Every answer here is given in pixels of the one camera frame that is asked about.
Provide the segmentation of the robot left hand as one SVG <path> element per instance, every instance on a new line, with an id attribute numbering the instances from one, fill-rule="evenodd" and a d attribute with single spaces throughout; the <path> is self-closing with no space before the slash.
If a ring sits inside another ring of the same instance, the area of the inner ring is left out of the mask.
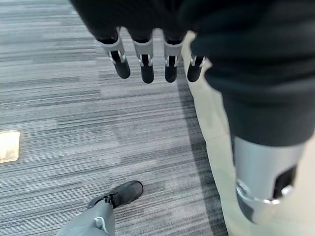
<path id="1" fill-rule="evenodd" d="M 238 204 L 253 223 L 269 219 L 293 190 L 315 131 L 314 1 L 74 0 L 72 5 L 124 79 L 130 68 L 122 27 L 147 84 L 154 80 L 153 30 L 164 34 L 164 76 L 170 83 L 186 34 L 195 34 L 187 78 L 197 81 L 204 61 L 212 63 L 205 79 L 222 95 Z"/>

